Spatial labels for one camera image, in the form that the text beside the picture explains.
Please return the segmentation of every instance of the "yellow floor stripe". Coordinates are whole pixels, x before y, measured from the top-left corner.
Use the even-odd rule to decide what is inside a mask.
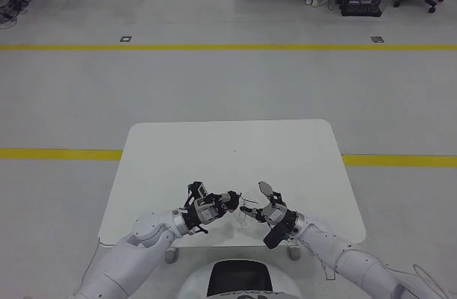
[[[0,159],[119,161],[118,149],[0,148]],[[455,167],[457,155],[343,155],[346,166]]]
[[[457,155],[343,155],[346,166],[455,167]]]
[[[117,149],[0,149],[4,159],[119,161],[121,156]]]
[[[0,51],[308,51],[308,50],[384,50],[384,51],[457,51],[457,44],[187,44],[187,45],[0,45]]]

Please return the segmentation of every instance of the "gray floor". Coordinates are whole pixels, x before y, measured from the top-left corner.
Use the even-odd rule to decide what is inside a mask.
[[[295,0],[48,0],[3,43],[457,43],[457,0],[380,19]],[[457,155],[457,52],[0,52],[0,147],[122,149],[140,122],[323,118],[342,153]],[[117,162],[0,160],[0,299],[67,298],[96,246]],[[457,169],[348,167],[391,266],[417,263],[457,291]],[[365,298],[282,249],[183,249],[135,298],[173,298],[193,269],[269,261],[307,298]]]
[[[77,288],[116,168],[116,162],[0,161],[0,298],[66,298]],[[367,228],[362,245],[400,270],[420,264],[457,291],[457,169],[348,167],[348,174]],[[307,254],[292,262],[283,249],[266,248],[184,248],[134,297],[173,298],[200,265],[239,257],[286,271],[307,298],[366,297],[341,278],[325,282]]]

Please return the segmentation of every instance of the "black wire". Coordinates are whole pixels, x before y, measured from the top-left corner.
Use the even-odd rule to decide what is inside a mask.
[[[10,0],[6,5],[0,5],[0,29],[9,29],[17,24],[17,17],[25,13],[25,8],[31,0]]]

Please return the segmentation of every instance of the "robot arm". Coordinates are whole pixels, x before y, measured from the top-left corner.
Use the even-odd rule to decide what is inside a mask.
[[[208,233],[201,224],[209,224],[238,207],[239,195],[233,191],[207,194],[201,182],[188,187],[189,198],[184,208],[161,215],[147,213],[137,219],[132,232],[102,257],[73,298],[128,298],[147,279],[174,240]]]
[[[335,235],[322,223],[289,210],[281,194],[273,192],[266,182],[260,182],[259,186],[270,204],[262,209],[241,206],[240,210],[258,222],[270,225],[271,230],[264,238],[268,248],[275,248],[282,240],[298,239],[324,268],[331,268],[372,298],[439,298],[426,284],[399,280],[381,261],[357,244]]]

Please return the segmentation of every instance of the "white table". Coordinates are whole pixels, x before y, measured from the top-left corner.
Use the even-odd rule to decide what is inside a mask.
[[[99,230],[101,242],[127,235],[144,212],[184,205],[187,185],[230,190],[267,204],[264,180],[289,209],[327,223],[360,243],[366,231],[332,127],[325,120],[254,120],[208,123],[140,123],[129,132]],[[268,232],[237,210],[177,240],[176,247],[264,246]]]

